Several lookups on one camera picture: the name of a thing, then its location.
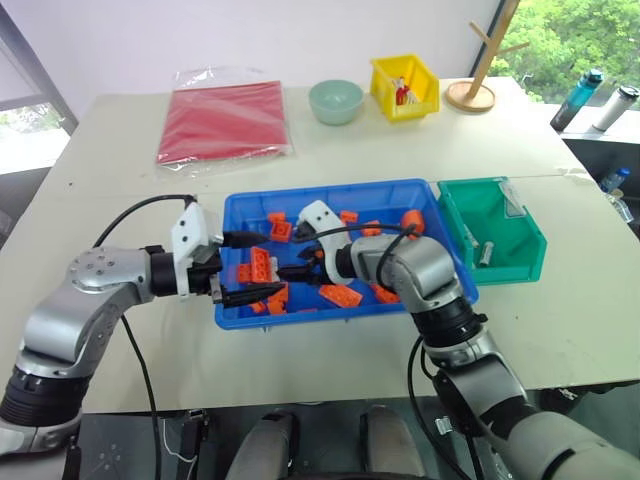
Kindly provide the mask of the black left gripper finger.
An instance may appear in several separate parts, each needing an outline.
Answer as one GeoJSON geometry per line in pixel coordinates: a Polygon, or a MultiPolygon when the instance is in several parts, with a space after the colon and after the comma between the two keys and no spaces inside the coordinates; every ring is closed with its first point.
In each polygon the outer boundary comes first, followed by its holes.
{"type": "Polygon", "coordinates": [[[224,307],[240,307],[268,299],[284,289],[284,282],[251,284],[241,290],[222,289],[221,304],[224,307]]]}
{"type": "Polygon", "coordinates": [[[232,249],[251,248],[270,240],[268,236],[252,231],[225,231],[222,246],[232,249]]]}

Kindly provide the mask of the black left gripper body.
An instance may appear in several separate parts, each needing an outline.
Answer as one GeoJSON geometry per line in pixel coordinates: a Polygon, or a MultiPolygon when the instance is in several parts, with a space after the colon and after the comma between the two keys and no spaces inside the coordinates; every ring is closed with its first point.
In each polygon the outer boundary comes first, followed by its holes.
{"type": "Polygon", "coordinates": [[[189,291],[196,295],[208,295],[214,304],[221,304],[223,287],[219,273],[223,265],[219,253],[215,253],[204,263],[194,262],[187,269],[189,291]]]}

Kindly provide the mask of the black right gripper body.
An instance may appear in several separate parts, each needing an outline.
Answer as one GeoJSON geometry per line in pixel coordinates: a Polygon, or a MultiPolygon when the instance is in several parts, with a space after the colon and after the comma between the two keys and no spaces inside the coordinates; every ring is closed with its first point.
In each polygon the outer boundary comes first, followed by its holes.
{"type": "Polygon", "coordinates": [[[315,279],[313,282],[306,282],[311,285],[323,285],[328,283],[328,276],[325,267],[325,254],[324,249],[320,245],[320,259],[318,261],[305,261],[305,265],[309,266],[315,272],[315,279]]]}

